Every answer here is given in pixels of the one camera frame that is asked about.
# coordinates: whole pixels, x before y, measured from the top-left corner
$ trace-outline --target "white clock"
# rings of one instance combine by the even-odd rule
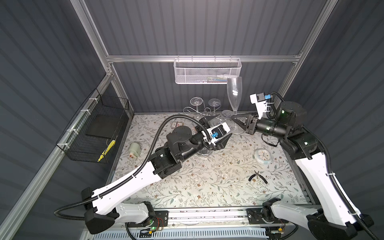
[[[255,157],[256,160],[261,164],[268,164],[272,161],[271,153],[263,148],[256,149]]]

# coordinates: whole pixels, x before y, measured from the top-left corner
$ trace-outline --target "yellow object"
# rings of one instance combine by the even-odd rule
[[[108,147],[100,155],[100,158],[99,158],[99,160],[97,160],[97,162],[100,162],[100,160],[108,153],[108,151],[115,145],[115,143],[116,143],[116,141],[112,140],[112,142],[108,145]]]

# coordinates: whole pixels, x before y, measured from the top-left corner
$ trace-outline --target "white wire basket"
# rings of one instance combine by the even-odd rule
[[[238,77],[241,70],[239,58],[189,57],[175,58],[177,84],[227,84],[227,77]]]

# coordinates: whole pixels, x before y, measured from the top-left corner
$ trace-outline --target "gray corrugated wall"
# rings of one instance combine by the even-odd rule
[[[298,54],[324,0],[86,0],[110,55]],[[115,63],[135,112],[182,111],[198,96],[231,109],[225,85],[175,84],[171,63]],[[278,91],[290,63],[243,63],[239,110]]]
[[[115,63],[116,71],[130,96],[135,112],[182,111],[193,107],[189,100],[201,97],[205,106],[208,100],[218,98],[220,111],[232,109],[225,84],[176,84],[172,63]],[[254,111],[249,95],[262,91],[278,91],[292,63],[243,63],[241,110]]]
[[[105,71],[69,0],[0,1],[0,62],[3,222]],[[34,216],[34,221],[29,221],[29,229],[23,225],[15,239],[31,239],[41,228],[65,236],[63,231],[72,231],[75,223],[53,219],[52,203],[77,201],[68,200],[74,194],[79,197],[74,187],[82,182],[104,183],[100,178],[105,175],[100,166],[65,161],[38,199],[47,204],[43,209],[34,207],[27,217]],[[50,224],[41,225],[43,219]]]
[[[324,0],[86,0],[110,55],[292,55]]]
[[[384,1],[336,7],[285,99],[308,110],[344,190],[384,238]]]

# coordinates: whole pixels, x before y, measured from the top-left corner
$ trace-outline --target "table surface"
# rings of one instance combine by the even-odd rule
[[[169,116],[134,116],[113,181],[143,162],[160,124]],[[195,132],[189,120],[173,121],[183,122]],[[233,121],[228,120],[227,123],[234,127]],[[164,145],[167,133],[172,130],[169,122],[160,134],[155,149]],[[264,139],[274,144],[277,142],[273,137]],[[132,142],[141,146],[142,152],[137,159],[129,158],[128,149]],[[270,164],[257,162],[254,154],[258,148],[271,152],[273,161]],[[248,178],[254,170],[260,171],[268,184],[260,178],[253,178],[249,182]],[[125,202],[136,204],[150,201],[154,208],[250,206],[262,205],[273,197],[291,204],[307,203],[281,146],[265,144],[258,133],[242,133],[233,134],[225,149],[214,151],[208,157],[195,154],[182,163],[182,169],[141,189]]]

